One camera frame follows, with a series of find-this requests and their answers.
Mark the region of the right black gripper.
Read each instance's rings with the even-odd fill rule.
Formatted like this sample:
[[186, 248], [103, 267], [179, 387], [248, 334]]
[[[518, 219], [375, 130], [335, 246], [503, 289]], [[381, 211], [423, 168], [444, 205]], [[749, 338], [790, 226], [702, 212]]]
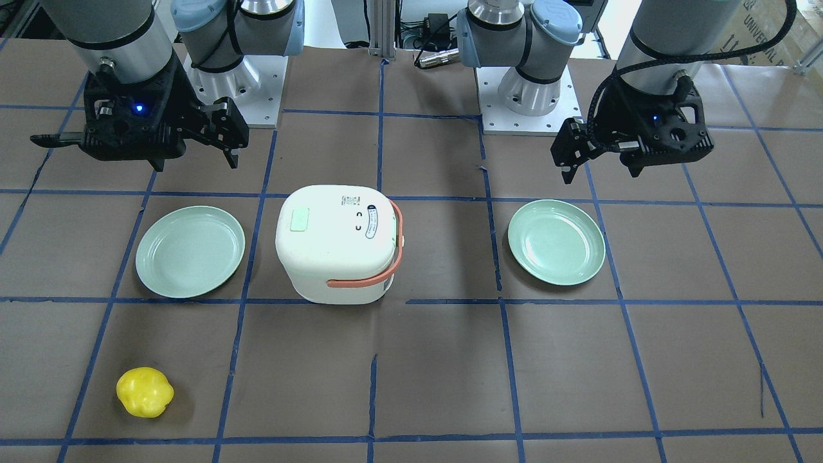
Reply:
[[249, 125], [232, 97], [201, 105], [173, 53], [144, 81], [124, 83], [114, 62], [101, 59], [84, 88], [82, 150], [98, 161], [149, 161], [162, 171], [165, 161], [186, 152], [186, 140], [219, 149], [237, 169], [249, 145]]

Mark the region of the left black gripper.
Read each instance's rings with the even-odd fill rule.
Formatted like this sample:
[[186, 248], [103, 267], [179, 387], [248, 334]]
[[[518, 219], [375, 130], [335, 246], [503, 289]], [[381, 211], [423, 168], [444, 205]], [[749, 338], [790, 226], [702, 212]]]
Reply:
[[[595, 138], [619, 154], [632, 177], [646, 167], [696, 162], [714, 150], [703, 102], [690, 76], [676, 77], [668, 95], [646, 94], [617, 78], [602, 92], [595, 111]], [[579, 167], [599, 156], [582, 118], [565, 118], [550, 147], [566, 185]]]

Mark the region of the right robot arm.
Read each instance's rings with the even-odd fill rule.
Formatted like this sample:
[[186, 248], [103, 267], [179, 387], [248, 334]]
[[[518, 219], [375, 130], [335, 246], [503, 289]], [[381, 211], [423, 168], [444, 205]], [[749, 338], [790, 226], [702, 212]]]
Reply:
[[84, 129], [36, 134], [45, 149], [75, 145], [99, 161], [147, 161], [162, 171], [194, 140], [230, 168], [249, 146], [239, 100], [255, 96], [252, 57], [290, 57], [305, 44], [303, 1], [173, 1], [184, 64], [150, 1], [44, 1], [43, 9], [86, 63]]

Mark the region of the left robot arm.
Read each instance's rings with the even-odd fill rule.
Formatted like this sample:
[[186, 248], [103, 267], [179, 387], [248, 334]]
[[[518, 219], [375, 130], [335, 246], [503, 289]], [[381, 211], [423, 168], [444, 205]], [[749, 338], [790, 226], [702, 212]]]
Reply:
[[[695, 162], [714, 149], [694, 77], [738, 1], [643, 1], [613, 70], [584, 118], [565, 118], [550, 152], [570, 184], [579, 167], [616, 152], [633, 177]], [[470, 1], [456, 15], [462, 64], [505, 68], [498, 94], [527, 116], [553, 109], [559, 80], [584, 35], [565, 1]]]

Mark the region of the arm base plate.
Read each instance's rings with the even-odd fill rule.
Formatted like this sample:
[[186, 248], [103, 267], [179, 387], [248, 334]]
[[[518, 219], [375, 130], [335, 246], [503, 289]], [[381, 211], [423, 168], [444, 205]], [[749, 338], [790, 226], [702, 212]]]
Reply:
[[582, 105], [568, 68], [553, 83], [522, 77], [516, 68], [475, 70], [486, 135], [556, 136], [567, 118], [582, 118]]
[[230, 97], [250, 128], [276, 129], [285, 84], [288, 57], [247, 55], [239, 65], [223, 73], [191, 68], [186, 56], [183, 68], [200, 102], [212, 104]]

